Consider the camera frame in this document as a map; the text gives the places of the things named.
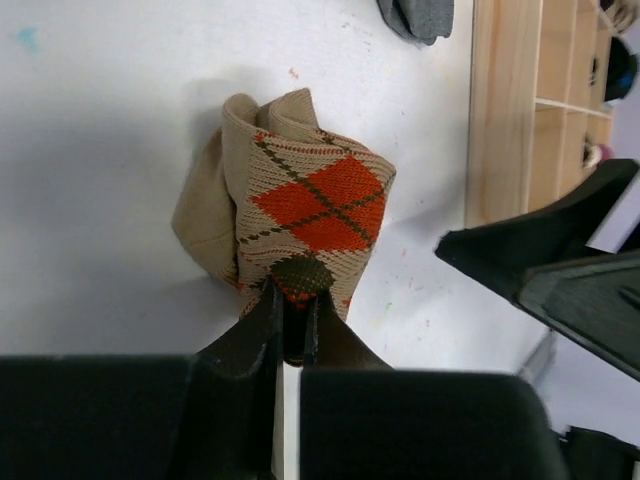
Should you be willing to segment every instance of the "white table surface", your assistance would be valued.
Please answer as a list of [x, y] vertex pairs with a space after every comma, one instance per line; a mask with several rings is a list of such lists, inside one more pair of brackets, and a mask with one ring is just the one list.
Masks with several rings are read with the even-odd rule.
[[432, 253], [463, 224], [472, 3], [417, 48], [374, 0], [5, 0], [0, 354], [195, 352], [222, 334], [236, 298], [181, 250], [174, 204], [225, 98], [307, 86], [323, 128], [398, 170], [351, 327], [395, 367], [515, 371], [544, 329]]

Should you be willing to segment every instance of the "gray fabric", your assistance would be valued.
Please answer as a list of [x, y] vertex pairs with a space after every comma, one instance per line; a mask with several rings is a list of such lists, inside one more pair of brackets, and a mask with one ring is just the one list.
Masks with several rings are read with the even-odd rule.
[[453, 0], [378, 0], [384, 21], [405, 40], [433, 45], [453, 28]]

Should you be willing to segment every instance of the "paint stain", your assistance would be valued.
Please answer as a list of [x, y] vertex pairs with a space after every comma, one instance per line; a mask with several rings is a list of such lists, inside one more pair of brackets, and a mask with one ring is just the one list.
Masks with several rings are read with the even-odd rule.
[[40, 52], [40, 44], [36, 34], [38, 29], [35, 27], [25, 27], [15, 35], [15, 41], [18, 42], [22, 48], [29, 53]]

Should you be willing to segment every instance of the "wooden shelf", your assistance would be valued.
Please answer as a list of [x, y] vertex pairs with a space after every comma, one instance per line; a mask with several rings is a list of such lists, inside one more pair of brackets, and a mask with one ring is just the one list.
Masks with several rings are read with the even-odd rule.
[[536, 95], [566, 102], [573, 48], [576, 0], [544, 2]]
[[536, 107], [527, 210], [542, 208], [558, 196], [558, 163], [563, 151], [566, 117], [563, 108]]
[[598, 0], [476, 0], [468, 226], [541, 208], [590, 174], [585, 139], [611, 136], [612, 35]]

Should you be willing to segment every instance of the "argyle sock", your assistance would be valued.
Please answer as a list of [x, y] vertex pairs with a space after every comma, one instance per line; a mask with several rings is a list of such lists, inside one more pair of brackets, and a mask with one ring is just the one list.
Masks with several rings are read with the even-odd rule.
[[241, 316], [271, 275], [300, 307], [329, 290], [345, 320], [394, 176], [363, 145], [321, 130], [308, 90], [263, 107], [235, 95], [173, 227], [196, 262], [235, 284]]

